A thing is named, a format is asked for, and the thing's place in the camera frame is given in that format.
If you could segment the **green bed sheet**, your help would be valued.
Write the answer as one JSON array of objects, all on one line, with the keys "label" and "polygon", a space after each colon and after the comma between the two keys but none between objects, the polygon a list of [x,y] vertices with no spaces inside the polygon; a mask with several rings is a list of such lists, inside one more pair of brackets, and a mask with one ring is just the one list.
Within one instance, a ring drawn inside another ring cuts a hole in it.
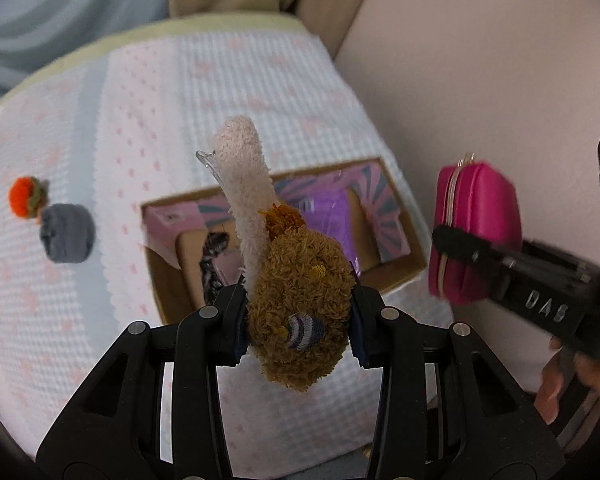
[{"label": "green bed sheet", "polygon": [[56,58],[27,76],[12,90],[0,97],[0,107],[5,100],[12,99],[18,93],[48,78],[71,70],[91,60],[97,60],[106,54],[140,42],[168,37],[201,34],[202,32],[238,32],[238,30],[283,30],[284,32],[309,31],[296,16],[288,13],[236,11],[197,13],[180,18],[168,18],[152,22],[137,28],[117,32],[102,39],[86,44],[66,55]]}]

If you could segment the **grey sock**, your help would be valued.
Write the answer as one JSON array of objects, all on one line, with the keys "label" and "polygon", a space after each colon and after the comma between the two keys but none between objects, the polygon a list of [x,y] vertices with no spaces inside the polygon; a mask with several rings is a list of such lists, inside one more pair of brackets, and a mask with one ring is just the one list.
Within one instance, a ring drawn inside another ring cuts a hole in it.
[{"label": "grey sock", "polygon": [[94,247],[95,222],[82,205],[53,204],[42,210],[38,235],[51,262],[81,263]]}]

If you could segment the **orange pompom toy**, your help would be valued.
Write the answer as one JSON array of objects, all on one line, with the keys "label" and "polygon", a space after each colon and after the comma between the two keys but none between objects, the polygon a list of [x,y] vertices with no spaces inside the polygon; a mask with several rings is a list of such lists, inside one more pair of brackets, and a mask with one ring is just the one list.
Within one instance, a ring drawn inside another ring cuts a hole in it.
[{"label": "orange pompom toy", "polygon": [[27,176],[17,178],[8,191],[8,204],[12,213],[19,219],[37,219],[47,204],[45,181]]}]

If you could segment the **purple foil packet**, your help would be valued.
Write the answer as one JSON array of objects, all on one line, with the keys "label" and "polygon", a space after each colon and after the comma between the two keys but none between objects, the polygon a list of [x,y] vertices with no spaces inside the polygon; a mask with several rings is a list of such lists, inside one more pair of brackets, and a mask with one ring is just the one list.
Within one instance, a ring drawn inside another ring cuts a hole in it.
[{"label": "purple foil packet", "polygon": [[314,193],[290,204],[300,211],[309,229],[336,240],[356,274],[362,273],[353,239],[352,209],[345,190]]}]

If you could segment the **pink patterned cardboard box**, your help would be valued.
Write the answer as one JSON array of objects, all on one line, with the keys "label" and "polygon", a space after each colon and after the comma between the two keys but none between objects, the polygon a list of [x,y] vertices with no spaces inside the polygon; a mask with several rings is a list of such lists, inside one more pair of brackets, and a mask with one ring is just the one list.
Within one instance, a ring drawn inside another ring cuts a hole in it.
[{"label": "pink patterned cardboard box", "polygon": [[[360,281],[386,294],[422,273],[426,255],[396,179],[379,158],[274,177],[277,204],[257,206],[268,298],[299,280],[310,298]],[[246,262],[232,203],[218,187],[143,204],[148,268],[163,323],[180,322],[233,285]]]}]

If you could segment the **brown plush hair clip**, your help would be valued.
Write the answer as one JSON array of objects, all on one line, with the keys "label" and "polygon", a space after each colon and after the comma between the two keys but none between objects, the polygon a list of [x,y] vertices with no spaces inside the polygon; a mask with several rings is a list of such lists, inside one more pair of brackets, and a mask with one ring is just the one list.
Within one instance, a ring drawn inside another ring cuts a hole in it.
[{"label": "brown plush hair clip", "polygon": [[199,153],[225,195],[244,263],[251,347],[270,382],[303,392],[348,344],[352,266],[340,244],[276,194],[259,133],[228,118]]}]

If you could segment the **magenta zip pouch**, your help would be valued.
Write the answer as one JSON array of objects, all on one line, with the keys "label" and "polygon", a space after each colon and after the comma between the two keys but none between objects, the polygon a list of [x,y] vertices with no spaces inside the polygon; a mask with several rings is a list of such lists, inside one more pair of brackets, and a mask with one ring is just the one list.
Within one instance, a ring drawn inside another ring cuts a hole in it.
[{"label": "magenta zip pouch", "polygon": [[[522,229],[515,187],[487,162],[467,154],[441,169],[434,226],[449,226],[518,252]],[[488,285],[475,266],[432,248],[429,291],[454,306],[486,298]]]}]

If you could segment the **black patterned scrunchie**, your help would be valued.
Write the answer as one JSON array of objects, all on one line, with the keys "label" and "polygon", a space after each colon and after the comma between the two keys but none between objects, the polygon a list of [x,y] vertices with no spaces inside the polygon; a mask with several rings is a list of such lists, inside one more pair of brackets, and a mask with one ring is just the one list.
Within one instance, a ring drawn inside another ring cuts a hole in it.
[{"label": "black patterned scrunchie", "polygon": [[227,232],[209,232],[202,245],[202,256],[199,261],[201,272],[202,291],[204,292],[204,303],[215,303],[219,292],[224,288],[218,271],[215,269],[215,259],[227,250],[230,236]]}]

